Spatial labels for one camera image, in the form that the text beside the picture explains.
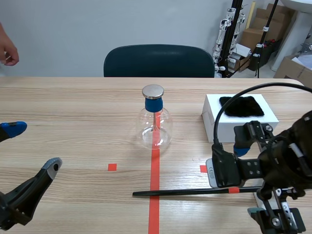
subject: small red square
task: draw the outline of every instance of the small red square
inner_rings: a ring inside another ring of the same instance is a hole
[[[206,165],[200,165],[200,172],[207,173],[207,167]]]
[[[116,163],[110,163],[110,164],[108,164],[107,170],[108,170],[109,172],[117,171],[117,164],[116,164]]]

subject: red tip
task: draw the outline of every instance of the red tip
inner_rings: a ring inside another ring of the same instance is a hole
[[[229,193],[230,194],[238,194],[239,188],[238,187],[229,188]]]

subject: black pole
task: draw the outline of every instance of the black pole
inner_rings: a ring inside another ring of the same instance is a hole
[[[239,188],[239,193],[255,193],[261,187]],[[200,194],[229,194],[231,189],[182,189],[182,190],[157,190],[134,192],[133,196],[176,196],[176,195],[200,195]]]
[[[273,5],[273,8],[272,8],[272,11],[271,11],[271,13],[270,13],[270,16],[269,16],[269,19],[268,19],[268,22],[267,22],[267,25],[266,25],[267,28],[270,26],[270,23],[271,23],[271,20],[272,20],[273,15],[274,15],[274,12],[275,12],[275,9],[276,9],[277,4],[278,4],[278,0],[275,0],[274,5]],[[261,41],[260,41],[259,44],[263,44],[266,35],[267,35],[267,32],[264,31],[263,34],[262,34]],[[257,77],[259,78],[259,72],[260,72],[260,57],[261,57],[262,49],[263,49],[263,48],[256,47],[256,48],[253,50],[253,53],[252,53],[252,55],[250,56],[250,58],[249,58],[246,62],[244,62],[242,65],[240,65],[240,67],[237,68],[237,70],[234,71],[230,76],[228,76],[228,78],[231,78],[231,76],[233,76],[237,71],[239,71],[239,70],[254,56],[254,54],[258,54],[258,55],[259,55],[259,57],[258,57],[258,64],[257,64],[257,66],[258,66],[258,67],[257,67],[257,71],[258,71],[258,72],[257,72],[257,74],[258,74]]]
[[[230,47],[232,44],[235,28],[237,25],[237,20],[239,17],[240,9],[242,7],[243,0],[233,0],[232,2],[232,8],[236,9],[234,19],[232,21],[232,24],[230,28],[228,28],[225,32],[224,39],[223,39],[223,44],[222,44],[222,51],[220,53],[221,60],[219,62],[219,66],[224,66],[225,71],[220,71],[222,74],[223,78],[226,78],[229,73],[229,68],[228,68],[228,56],[230,54]]]

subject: chair backrest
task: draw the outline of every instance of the chair backrest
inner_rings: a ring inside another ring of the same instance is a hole
[[[213,78],[215,65],[205,50],[182,45],[131,45],[112,50],[105,77]]]

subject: red tape line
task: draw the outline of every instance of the red tape line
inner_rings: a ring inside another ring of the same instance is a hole
[[[151,162],[151,190],[159,190],[160,177],[160,116],[156,113],[156,127],[153,131],[152,162]],[[159,196],[150,197],[150,211],[148,220],[148,234],[159,234]]]

